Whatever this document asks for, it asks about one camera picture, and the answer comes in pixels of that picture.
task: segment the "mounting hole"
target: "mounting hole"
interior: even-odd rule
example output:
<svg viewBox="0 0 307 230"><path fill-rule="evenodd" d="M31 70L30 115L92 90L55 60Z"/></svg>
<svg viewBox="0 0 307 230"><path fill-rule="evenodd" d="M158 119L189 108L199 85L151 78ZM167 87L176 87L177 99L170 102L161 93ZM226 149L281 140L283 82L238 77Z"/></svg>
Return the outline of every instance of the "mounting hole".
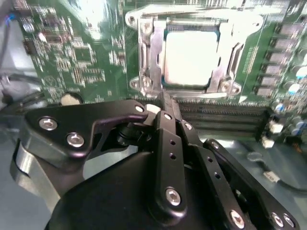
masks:
<svg viewBox="0 0 307 230"><path fill-rule="evenodd" d="M170 157L172 160L176 160L176 156L175 156L172 152L169 154L169 157Z"/></svg>
<svg viewBox="0 0 307 230"><path fill-rule="evenodd" d="M135 22L135 18L130 16L128 21L129 21L130 24L133 24Z"/></svg>
<svg viewBox="0 0 307 230"><path fill-rule="evenodd" d="M170 114L164 114L164 117L165 117L167 120L171 120L171 119L172 119L172 117L171 117Z"/></svg>
<svg viewBox="0 0 307 230"><path fill-rule="evenodd" d="M138 105L135 106L135 109L140 113L144 112L144 109Z"/></svg>
<svg viewBox="0 0 307 230"><path fill-rule="evenodd" d="M220 179L221 178L221 176L216 172L216 173L214 173L214 175L215 175L215 177L217 178L217 179Z"/></svg>

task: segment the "screw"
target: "screw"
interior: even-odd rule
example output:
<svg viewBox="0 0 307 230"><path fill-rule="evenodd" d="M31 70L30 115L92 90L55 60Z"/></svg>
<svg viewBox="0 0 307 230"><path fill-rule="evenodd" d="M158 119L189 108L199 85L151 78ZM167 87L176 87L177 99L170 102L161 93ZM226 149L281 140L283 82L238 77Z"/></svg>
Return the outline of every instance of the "screw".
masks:
<svg viewBox="0 0 307 230"><path fill-rule="evenodd" d="M238 228L240 229L244 228L244 225L245 225L244 220L236 211L231 210L230 217Z"/></svg>
<svg viewBox="0 0 307 230"><path fill-rule="evenodd" d="M144 112L144 109L138 105L135 106L135 109L140 113Z"/></svg>
<svg viewBox="0 0 307 230"><path fill-rule="evenodd" d="M146 35L150 34L152 32L152 24L151 23L144 23L142 25L142 31Z"/></svg>
<svg viewBox="0 0 307 230"><path fill-rule="evenodd" d="M181 202L179 193L172 189L168 188L165 192L167 200L174 206L178 206Z"/></svg>
<svg viewBox="0 0 307 230"><path fill-rule="evenodd" d="M145 88L149 88L152 85L152 80L148 77L143 77L142 81Z"/></svg>
<svg viewBox="0 0 307 230"><path fill-rule="evenodd" d="M131 16L131 17L129 17L128 21L129 21L130 24L133 24L135 22L135 19L134 19L134 17Z"/></svg>
<svg viewBox="0 0 307 230"><path fill-rule="evenodd" d="M171 119L172 119L172 117L171 117L170 115L168 115L168 114L164 114L164 116L165 116L165 118L166 118L167 120L171 120Z"/></svg>
<svg viewBox="0 0 307 230"><path fill-rule="evenodd" d="M81 147L84 144L84 139L77 133L71 133L66 138L68 144L73 147Z"/></svg>
<svg viewBox="0 0 307 230"><path fill-rule="evenodd" d="M188 130L192 129L192 126L189 123L185 123L184 125L188 128Z"/></svg>
<svg viewBox="0 0 307 230"><path fill-rule="evenodd" d="M279 227L283 227L283 221L276 213L272 213L272 218Z"/></svg>
<svg viewBox="0 0 307 230"><path fill-rule="evenodd" d="M216 149L218 149L218 148L219 148L219 145L218 145L216 142L212 142L211 144L212 144L212 145L213 145L213 147L215 147Z"/></svg>
<svg viewBox="0 0 307 230"><path fill-rule="evenodd" d="M293 221L290 219L290 217L288 217L286 214L283 215L283 218L285 219L285 221L292 227L295 227L295 224L293 223Z"/></svg>
<svg viewBox="0 0 307 230"><path fill-rule="evenodd" d="M58 124L55 120L50 118L43 118L39 120L39 126L45 130L51 131L58 127Z"/></svg>

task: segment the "cable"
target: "cable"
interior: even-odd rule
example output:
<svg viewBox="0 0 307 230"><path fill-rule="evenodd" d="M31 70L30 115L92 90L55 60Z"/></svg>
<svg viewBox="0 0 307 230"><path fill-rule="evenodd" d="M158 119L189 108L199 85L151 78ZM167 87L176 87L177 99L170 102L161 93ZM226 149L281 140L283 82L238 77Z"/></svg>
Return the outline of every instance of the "cable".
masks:
<svg viewBox="0 0 307 230"><path fill-rule="evenodd" d="M1 114L9 114L9 113L17 113L17 112L24 112L25 109L33 104L41 102L45 100L45 95L43 92L38 91L32 94L25 96L24 98L17 100L0 110Z"/></svg>
<svg viewBox="0 0 307 230"><path fill-rule="evenodd" d="M10 81L23 81L35 85L40 85L40 80L37 77L31 77L23 74L12 74L8 76Z"/></svg>
<svg viewBox="0 0 307 230"><path fill-rule="evenodd" d="M242 142L242 141L238 141L249 153L251 152L255 152L255 150L251 147L251 146L248 146L246 143ZM259 161L256 161L256 163L258 164L258 166L260 166L263 170L263 172L272 172L272 170L270 169L270 167L263 161L263 160L259 160ZM290 184L288 184L287 182L283 181L281 178L279 178L279 180L277 181L277 183L288 189L288 190L292 190L294 192L297 192L297 193L307 193L307 189L305 188L297 188L297 187L294 187Z"/></svg>

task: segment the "bolt head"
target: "bolt head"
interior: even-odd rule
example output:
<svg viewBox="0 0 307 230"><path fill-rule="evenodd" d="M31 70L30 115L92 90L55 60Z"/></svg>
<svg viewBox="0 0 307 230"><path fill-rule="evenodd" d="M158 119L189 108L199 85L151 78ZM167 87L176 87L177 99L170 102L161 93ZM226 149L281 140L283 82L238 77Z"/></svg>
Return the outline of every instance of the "bolt head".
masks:
<svg viewBox="0 0 307 230"><path fill-rule="evenodd" d="M151 85L152 85L152 80L150 79L150 78L148 78L148 77L143 77L143 79L142 79L142 81L143 81L143 86L145 87L145 88L150 88L151 87Z"/></svg>
<svg viewBox="0 0 307 230"><path fill-rule="evenodd" d="M67 143L73 147L79 148L84 144L84 139L77 133L71 133L67 136Z"/></svg>
<svg viewBox="0 0 307 230"><path fill-rule="evenodd" d="M184 125L188 128L188 130L192 130L192 126L189 123L185 123Z"/></svg>
<svg viewBox="0 0 307 230"><path fill-rule="evenodd" d="M276 213L272 213L272 218L279 227L281 228L283 227L283 221L282 219L280 219L280 217Z"/></svg>
<svg viewBox="0 0 307 230"><path fill-rule="evenodd" d="M179 193L172 188L168 188L165 192L166 199L174 206L178 206L181 202Z"/></svg>
<svg viewBox="0 0 307 230"><path fill-rule="evenodd" d="M232 210L230 212L230 217L238 228L240 229L244 228L245 226L244 220L236 211Z"/></svg>
<svg viewBox="0 0 307 230"><path fill-rule="evenodd" d="M292 227L295 227L295 224L293 223L293 221L290 219L290 217L288 217L286 214L284 214L283 218L285 219L285 221Z"/></svg>
<svg viewBox="0 0 307 230"><path fill-rule="evenodd" d="M213 147L215 147L216 149L219 148L219 145L216 142L212 142Z"/></svg>
<svg viewBox="0 0 307 230"><path fill-rule="evenodd" d="M38 123L41 128L48 131L54 130L58 127L57 122L51 118L42 118Z"/></svg>

